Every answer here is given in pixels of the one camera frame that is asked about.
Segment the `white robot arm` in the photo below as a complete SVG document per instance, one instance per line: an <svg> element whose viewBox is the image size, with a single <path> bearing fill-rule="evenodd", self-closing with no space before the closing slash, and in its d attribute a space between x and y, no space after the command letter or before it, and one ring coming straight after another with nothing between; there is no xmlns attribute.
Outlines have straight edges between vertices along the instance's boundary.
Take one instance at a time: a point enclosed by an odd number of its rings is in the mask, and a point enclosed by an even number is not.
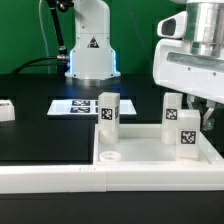
<svg viewBox="0 0 224 224"><path fill-rule="evenodd" d="M224 105L224 0L71 0L75 44L65 76L105 82L124 71Z"/></svg>

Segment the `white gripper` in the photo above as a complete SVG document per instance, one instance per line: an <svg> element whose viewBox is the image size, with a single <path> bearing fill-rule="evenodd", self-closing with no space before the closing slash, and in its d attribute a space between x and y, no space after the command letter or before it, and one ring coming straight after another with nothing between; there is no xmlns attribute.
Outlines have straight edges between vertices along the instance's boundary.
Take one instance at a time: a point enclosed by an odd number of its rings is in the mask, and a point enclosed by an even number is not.
<svg viewBox="0 0 224 224"><path fill-rule="evenodd" d="M215 124L215 102L224 104L224 49L218 58L192 55L191 43L182 39L186 23L186 11L159 22L161 40L155 50L153 78L157 85L190 94L190 110L195 109L195 96L207 99L202 129L210 131Z"/></svg>

